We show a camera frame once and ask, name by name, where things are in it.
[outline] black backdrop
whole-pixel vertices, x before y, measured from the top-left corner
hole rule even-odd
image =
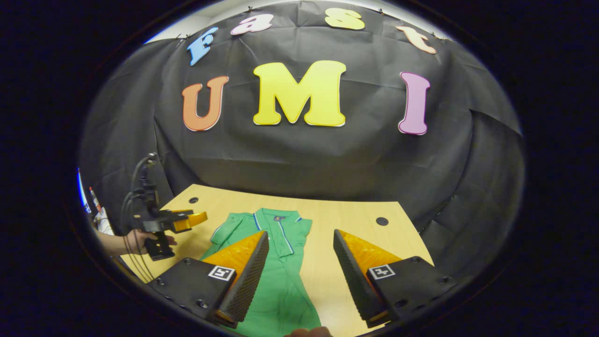
[[[596,6],[423,3],[476,35],[516,74],[527,98],[519,117],[532,166],[518,221],[526,240],[514,250],[516,258],[478,296],[419,335],[596,335],[597,296],[588,267],[596,261],[591,104],[597,41],[589,33]],[[8,335],[181,333],[108,282],[66,225],[81,221],[74,168],[84,113],[76,103],[91,97],[80,89],[106,55],[171,6],[23,1],[3,11],[10,254],[2,265],[8,283],[1,326]],[[565,26],[579,34],[558,29]]]
[[[365,28],[330,27],[324,18],[331,7],[357,11]],[[265,13],[274,15],[269,29],[229,33],[243,19]],[[398,25],[427,36],[437,53],[415,48]],[[219,30],[210,51],[190,67],[187,47],[214,26]],[[283,118],[276,127],[256,126],[259,79],[253,69],[282,62],[299,81],[319,60],[347,67],[339,89],[345,125],[314,127]],[[401,71],[431,83],[425,135],[397,130],[406,106]],[[218,76],[229,77],[218,123],[208,131],[188,130],[181,91]],[[200,114],[209,94],[204,89],[198,95]],[[141,46],[92,104],[80,167],[117,234],[126,234],[116,215],[134,167],[152,151],[161,158],[154,178],[164,203],[192,183],[288,197],[399,201],[435,265],[469,281],[511,232],[524,185],[523,146],[508,97],[460,44],[366,8],[298,1],[230,17],[187,40]]]

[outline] green polo shirt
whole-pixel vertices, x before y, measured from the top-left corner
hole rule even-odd
[[[235,331],[249,337],[282,337],[295,329],[320,326],[316,308],[300,278],[306,236],[312,220],[296,211],[259,209],[256,213],[231,213],[219,226],[212,246],[201,259],[264,230],[269,251],[260,282],[246,314]]]

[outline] orange letter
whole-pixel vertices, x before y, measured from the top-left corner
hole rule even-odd
[[[423,52],[427,52],[430,54],[437,53],[435,48],[433,48],[431,46],[427,46],[426,43],[424,43],[424,40],[428,41],[428,37],[418,33],[414,28],[403,27],[403,26],[396,26],[396,28],[399,29],[400,31],[403,31],[404,33],[406,33],[408,40],[410,40],[410,43],[412,43],[416,48],[422,50]]]
[[[202,89],[201,84],[186,87],[183,92],[183,123],[191,131],[205,131],[213,127],[220,118],[220,107],[222,105],[223,86],[229,81],[227,76],[215,77],[206,83],[210,88],[210,107],[204,117],[198,117],[196,112],[198,104],[198,93]]]

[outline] yellow letter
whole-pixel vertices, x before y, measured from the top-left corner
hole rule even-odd
[[[396,26],[396,28],[406,33],[408,40],[410,40],[410,43],[412,43],[416,48],[430,54],[437,53],[435,48],[427,46],[426,43],[424,43],[423,39],[428,41],[428,37],[418,33],[414,28],[403,26]]]
[[[295,123],[310,100],[310,111],[304,120],[310,125],[340,127],[345,116],[339,108],[339,81],[346,67],[337,61],[314,62],[297,83],[282,63],[267,63],[254,69],[260,77],[260,104],[254,115],[257,125],[276,125],[281,115],[274,111],[277,99],[290,123]]]
[[[360,20],[362,16],[354,11],[342,10],[341,8],[329,8],[325,11],[325,14],[327,15],[325,21],[331,27],[358,30],[365,26],[364,22]]]

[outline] white wall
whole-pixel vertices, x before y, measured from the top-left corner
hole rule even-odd
[[[187,34],[191,35],[199,30],[206,28],[209,25],[212,25],[218,21],[226,19],[227,17],[242,13],[247,11],[248,6],[252,6],[253,8],[263,7],[266,5],[278,4],[281,2],[289,2],[294,0],[223,0],[203,8],[201,10],[196,11],[193,14],[185,17],[184,19],[178,21],[173,24],[169,28],[166,28],[164,31],[160,32],[155,37],[151,38],[148,42],[161,40],[165,38],[176,38],[178,35],[181,37],[186,36]],[[327,0],[333,2],[342,2],[345,4],[352,4],[357,6],[362,6],[365,8],[369,8],[372,10],[378,11],[379,8],[382,8],[383,13],[388,16],[396,17],[401,19],[402,21],[411,23],[417,27],[420,27],[424,31],[433,32],[439,38],[446,38],[452,40],[450,36],[448,36],[445,32],[443,32],[438,27],[433,26],[423,18],[412,14],[406,10],[403,10],[395,5],[388,4],[385,1],[381,0]]]

